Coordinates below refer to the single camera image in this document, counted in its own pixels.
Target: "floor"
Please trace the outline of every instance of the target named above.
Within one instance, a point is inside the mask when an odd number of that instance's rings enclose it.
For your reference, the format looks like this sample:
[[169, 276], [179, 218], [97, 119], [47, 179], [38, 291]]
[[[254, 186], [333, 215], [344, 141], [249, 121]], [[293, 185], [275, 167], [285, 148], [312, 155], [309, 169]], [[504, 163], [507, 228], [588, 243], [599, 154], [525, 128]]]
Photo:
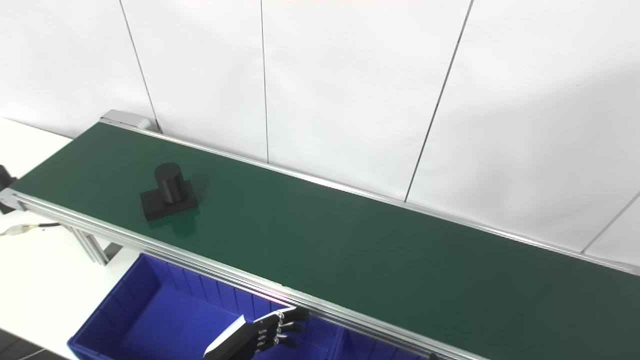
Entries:
[[0, 360], [66, 360], [0, 329]]

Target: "connector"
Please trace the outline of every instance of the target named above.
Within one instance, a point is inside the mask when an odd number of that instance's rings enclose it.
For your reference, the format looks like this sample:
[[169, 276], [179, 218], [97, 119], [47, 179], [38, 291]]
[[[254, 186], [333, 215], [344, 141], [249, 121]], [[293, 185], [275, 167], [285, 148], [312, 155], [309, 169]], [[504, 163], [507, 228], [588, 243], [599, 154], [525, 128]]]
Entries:
[[34, 229], [38, 227], [37, 225], [27, 225], [27, 224], [21, 224], [21, 225], [14, 225], [11, 226], [10, 228], [8, 228], [5, 232], [1, 233], [0, 236], [2, 235], [8, 235], [8, 236], [13, 236], [13, 235], [20, 235], [20, 234], [24, 234], [27, 231]]

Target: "black cylinder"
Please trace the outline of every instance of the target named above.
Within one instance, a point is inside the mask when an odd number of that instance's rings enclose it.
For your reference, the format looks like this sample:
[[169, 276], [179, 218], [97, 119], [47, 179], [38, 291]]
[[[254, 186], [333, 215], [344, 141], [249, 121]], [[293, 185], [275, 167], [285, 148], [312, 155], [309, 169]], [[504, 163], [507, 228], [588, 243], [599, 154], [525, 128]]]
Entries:
[[187, 188], [184, 185], [182, 170], [176, 163], [164, 163], [159, 165], [154, 172], [160, 196], [167, 204], [175, 204], [187, 197]]

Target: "black bracket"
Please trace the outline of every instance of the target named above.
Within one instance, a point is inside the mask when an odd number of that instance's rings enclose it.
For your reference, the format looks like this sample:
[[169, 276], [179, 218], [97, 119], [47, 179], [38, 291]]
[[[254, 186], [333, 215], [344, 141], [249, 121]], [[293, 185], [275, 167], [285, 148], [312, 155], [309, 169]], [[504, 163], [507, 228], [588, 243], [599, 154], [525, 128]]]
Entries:
[[[16, 177], [11, 177], [11, 175], [9, 175], [9, 171], [7, 171], [4, 166], [0, 165], [0, 192], [16, 182], [16, 180], [18, 179]], [[0, 202], [0, 212], [2, 214], [9, 214], [13, 210], [15, 209]]]

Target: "black square base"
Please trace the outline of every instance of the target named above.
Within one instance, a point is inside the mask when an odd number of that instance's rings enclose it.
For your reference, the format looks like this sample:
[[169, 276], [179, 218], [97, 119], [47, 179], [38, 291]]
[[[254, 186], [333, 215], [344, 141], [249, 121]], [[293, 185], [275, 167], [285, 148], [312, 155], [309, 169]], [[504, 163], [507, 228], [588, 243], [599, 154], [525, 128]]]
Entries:
[[147, 221], [179, 213], [184, 210], [197, 208], [198, 199], [196, 199], [196, 194], [193, 191], [191, 181], [185, 181], [184, 186], [187, 188], [187, 198], [183, 201], [176, 202], [175, 204], [165, 203], [160, 196], [159, 189], [140, 193], [142, 211], [144, 212]]

